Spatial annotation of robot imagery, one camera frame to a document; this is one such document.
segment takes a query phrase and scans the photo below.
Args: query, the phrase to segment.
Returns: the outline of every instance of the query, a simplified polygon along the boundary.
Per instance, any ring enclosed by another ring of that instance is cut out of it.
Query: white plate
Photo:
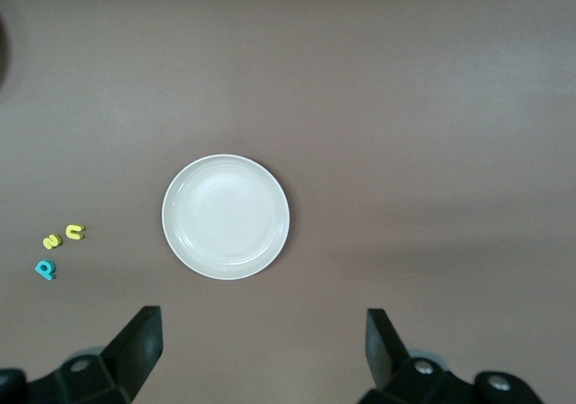
[[[235,155],[204,157],[172,181],[162,226],[176,256],[198,274],[237,280],[280,254],[290,227],[288,201],[275,178]]]

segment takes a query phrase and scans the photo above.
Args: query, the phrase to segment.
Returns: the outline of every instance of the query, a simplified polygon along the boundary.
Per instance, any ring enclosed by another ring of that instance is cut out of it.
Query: tabletop
[[[576,0],[0,0],[0,21],[1,366],[33,380],[159,305],[137,403],[354,403],[383,308],[468,382],[576,395]],[[237,281],[162,229],[213,154],[290,206]]]

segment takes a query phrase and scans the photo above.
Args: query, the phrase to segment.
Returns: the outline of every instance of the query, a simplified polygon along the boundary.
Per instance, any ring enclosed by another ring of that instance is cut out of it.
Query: screw
[[[423,359],[416,361],[414,368],[416,368],[416,371],[418,371],[420,374],[429,375],[434,372],[432,365]]]
[[[74,364],[70,367],[70,371],[72,373],[79,373],[85,370],[89,364],[90,364],[89,359],[80,359],[79,361],[74,362]]]
[[[504,378],[499,375],[491,375],[488,378],[488,383],[494,389],[498,389],[499,391],[509,391],[510,390],[510,383]]]

